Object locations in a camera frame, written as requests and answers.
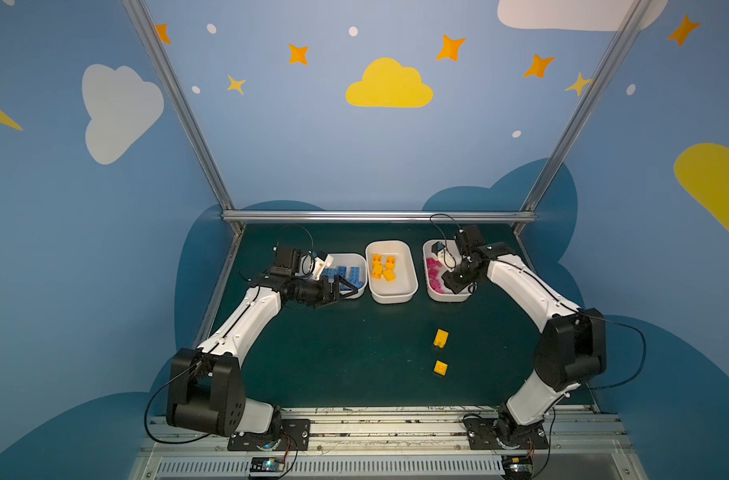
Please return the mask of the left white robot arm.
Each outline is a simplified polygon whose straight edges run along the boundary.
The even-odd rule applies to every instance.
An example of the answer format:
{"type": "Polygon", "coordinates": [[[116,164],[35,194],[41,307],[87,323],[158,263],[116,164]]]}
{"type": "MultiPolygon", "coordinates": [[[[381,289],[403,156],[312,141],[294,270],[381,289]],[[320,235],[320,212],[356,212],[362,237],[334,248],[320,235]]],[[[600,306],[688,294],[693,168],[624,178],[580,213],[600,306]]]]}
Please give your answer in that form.
{"type": "Polygon", "coordinates": [[[288,440],[280,408],[246,395],[242,366],[258,336],[288,303],[314,308],[360,292],[334,268],[334,256],[276,246],[274,263],[248,280],[240,305],[210,337],[172,358],[164,384],[166,423],[192,430],[198,439],[226,437],[232,450],[276,449],[288,440]]]}

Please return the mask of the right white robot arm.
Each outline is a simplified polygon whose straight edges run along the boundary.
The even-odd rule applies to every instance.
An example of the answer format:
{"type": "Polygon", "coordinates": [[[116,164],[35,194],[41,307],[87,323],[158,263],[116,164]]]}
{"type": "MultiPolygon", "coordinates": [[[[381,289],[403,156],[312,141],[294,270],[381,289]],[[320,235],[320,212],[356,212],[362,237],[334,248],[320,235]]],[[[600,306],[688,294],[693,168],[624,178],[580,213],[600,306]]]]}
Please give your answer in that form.
{"type": "Polygon", "coordinates": [[[540,332],[533,371],[501,407],[494,430],[513,445],[543,425],[549,410],[583,384],[607,371],[607,330],[612,321],[596,309],[583,309],[548,286],[505,242],[488,243],[476,225],[459,226],[457,256],[438,277],[459,295],[488,279],[530,316],[540,332]]]}

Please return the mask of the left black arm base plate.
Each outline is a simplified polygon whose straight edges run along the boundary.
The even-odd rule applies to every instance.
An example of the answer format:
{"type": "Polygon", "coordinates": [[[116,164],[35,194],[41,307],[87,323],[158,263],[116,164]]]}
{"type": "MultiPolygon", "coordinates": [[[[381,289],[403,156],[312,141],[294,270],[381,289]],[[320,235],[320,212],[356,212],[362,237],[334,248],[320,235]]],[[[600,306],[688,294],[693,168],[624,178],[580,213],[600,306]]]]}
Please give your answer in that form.
{"type": "Polygon", "coordinates": [[[228,451],[258,452],[290,448],[308,450],[310,419],[281,419],[272,422],[266,433],[236,433],[228,440],[228,451]]]}

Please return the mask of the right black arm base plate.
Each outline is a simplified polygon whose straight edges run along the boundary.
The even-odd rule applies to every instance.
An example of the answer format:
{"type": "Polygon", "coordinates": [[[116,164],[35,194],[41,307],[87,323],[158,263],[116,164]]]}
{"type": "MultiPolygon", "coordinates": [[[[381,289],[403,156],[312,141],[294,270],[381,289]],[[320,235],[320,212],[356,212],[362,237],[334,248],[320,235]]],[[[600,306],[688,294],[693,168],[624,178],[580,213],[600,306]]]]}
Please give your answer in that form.
{"type": "Polygon", "coordinates": [[[508,418],[482,417],[476,414],[462,418],[472,450],[529,450],[550,447],[542,422],[530,426],[516,424],[508,418]]]}

